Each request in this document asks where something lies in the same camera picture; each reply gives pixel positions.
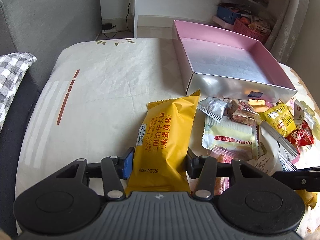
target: power cord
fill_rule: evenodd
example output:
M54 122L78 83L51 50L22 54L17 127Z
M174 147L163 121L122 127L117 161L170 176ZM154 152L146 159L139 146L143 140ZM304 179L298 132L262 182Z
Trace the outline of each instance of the power cord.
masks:
M129 29L129 27L128 27L128 16L129 16L129 7L130 7L130 4L131 4L131 0L129 0L128 13L127 13L127 16L125 17L125 23L126 23L126 25L127 25L127 29L128 29L128 30L125 30L125 31L117 31L112 37L106 36L106 34L105 34L105 31L106 31L106 30L104 30L104 31L103 31L103 34L104 34L104 36L106 36L108 39L112 39L114 36L116 36L117 33L120 33L120 32L127 32L127 31L129 31L129 32L133 33L133 31L131 31L131 30Z

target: pink box on shelf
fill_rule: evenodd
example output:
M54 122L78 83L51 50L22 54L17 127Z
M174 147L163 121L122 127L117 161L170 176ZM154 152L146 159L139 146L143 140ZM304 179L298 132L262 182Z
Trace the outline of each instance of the pink box on shelf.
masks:
M174 21L172 40L186 95L288 102L297 92L257 40L228 30Z

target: red plastic basket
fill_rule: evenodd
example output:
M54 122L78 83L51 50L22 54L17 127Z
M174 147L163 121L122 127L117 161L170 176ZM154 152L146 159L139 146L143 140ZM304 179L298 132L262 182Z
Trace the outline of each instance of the red plastic basket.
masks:
M260 41L262 44L265 44L268 39L268 35L260 34L255 32L254 30L249 29L245 24L240 22L238 18L235 20L235 24L233 25L233 31L250 38L254 38Z

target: gray and white checkered cushion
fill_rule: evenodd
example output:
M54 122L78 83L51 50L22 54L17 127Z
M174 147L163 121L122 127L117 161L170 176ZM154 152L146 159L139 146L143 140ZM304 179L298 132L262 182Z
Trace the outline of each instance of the gray and white checkered cushion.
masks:
M0 132L17 89L36 60L30 53L16 52L0 56Z

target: white curtain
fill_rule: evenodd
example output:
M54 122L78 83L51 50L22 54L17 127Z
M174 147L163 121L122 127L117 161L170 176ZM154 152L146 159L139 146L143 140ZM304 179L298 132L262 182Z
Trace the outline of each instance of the white curtain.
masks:
M293 50L302 27L309 0L286 0L284 10L279 16L265 47L285 64Z

